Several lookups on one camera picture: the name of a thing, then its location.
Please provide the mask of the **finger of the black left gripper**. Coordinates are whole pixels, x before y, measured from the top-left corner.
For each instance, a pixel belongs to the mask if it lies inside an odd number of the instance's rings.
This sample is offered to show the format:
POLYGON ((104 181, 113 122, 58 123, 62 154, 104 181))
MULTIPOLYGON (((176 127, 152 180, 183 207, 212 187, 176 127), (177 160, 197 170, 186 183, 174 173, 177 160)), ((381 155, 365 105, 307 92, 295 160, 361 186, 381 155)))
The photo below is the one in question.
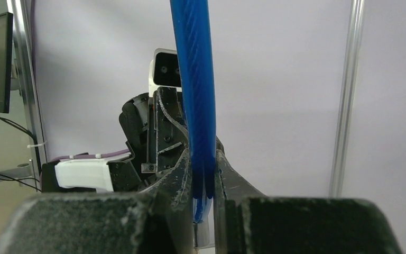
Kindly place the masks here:
POLYGON ((188 146, 188 131, 182 109, 182 92, 159 87, 154 92, 156 130, 156 175, 163 176, 178 162, 188 146))

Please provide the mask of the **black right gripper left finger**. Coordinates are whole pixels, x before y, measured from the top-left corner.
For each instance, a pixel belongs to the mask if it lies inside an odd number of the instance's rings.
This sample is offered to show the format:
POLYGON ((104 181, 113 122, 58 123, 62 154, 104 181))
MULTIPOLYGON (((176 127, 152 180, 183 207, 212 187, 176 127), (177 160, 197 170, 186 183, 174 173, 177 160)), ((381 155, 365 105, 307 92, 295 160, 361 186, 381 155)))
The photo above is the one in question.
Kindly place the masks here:
POLYGON ((0 253, 192 253, 189 151, 143 192, 47 193, 24 201, 0 253))

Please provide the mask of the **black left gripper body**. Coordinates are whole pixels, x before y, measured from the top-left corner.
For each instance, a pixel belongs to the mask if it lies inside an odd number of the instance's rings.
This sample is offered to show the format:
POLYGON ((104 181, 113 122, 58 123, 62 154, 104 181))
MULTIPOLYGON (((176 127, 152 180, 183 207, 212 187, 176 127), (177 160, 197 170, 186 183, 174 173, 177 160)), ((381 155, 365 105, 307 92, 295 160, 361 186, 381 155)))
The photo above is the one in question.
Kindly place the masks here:
POLYGON ((146 162, 141 165, 141 172, 144 174, 156 174, 158 163, 156 158, 156 127, 154 99, 147 97, 147 143, 146 162))

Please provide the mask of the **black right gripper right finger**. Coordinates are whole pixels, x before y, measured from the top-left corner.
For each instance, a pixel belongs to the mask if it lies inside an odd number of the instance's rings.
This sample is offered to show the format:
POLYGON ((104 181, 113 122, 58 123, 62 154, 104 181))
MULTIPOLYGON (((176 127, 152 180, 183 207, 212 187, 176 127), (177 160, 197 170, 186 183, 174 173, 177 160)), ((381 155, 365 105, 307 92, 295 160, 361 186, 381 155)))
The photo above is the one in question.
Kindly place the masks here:
POLYGON ((401 253, 384 213, 358 198, 272 197, 216 153, 217 253, 401 253))

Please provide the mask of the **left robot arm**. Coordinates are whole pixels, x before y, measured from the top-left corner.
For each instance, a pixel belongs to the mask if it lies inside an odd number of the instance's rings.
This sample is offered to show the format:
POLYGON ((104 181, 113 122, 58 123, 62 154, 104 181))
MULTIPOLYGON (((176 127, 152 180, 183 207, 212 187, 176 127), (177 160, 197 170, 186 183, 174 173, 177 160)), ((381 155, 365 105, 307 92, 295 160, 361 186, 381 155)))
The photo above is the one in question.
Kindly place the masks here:
POLYGON ((60 156, 42 166, 41 191, 137 192, 173 169, 188 146, 181 88, 160 86, 122 106, 125 150, 60 156))

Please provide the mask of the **blue cable lock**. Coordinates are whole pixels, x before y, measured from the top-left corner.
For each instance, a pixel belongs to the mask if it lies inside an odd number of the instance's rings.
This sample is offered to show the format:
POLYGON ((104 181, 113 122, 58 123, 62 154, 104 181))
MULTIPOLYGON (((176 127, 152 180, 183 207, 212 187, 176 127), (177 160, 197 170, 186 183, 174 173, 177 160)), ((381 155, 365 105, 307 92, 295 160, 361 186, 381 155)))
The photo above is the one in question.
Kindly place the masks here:
POLYGON ((208 1, 171 1, 192 169, 193 220, 203 222, 214 196, 216 100, 208 1))

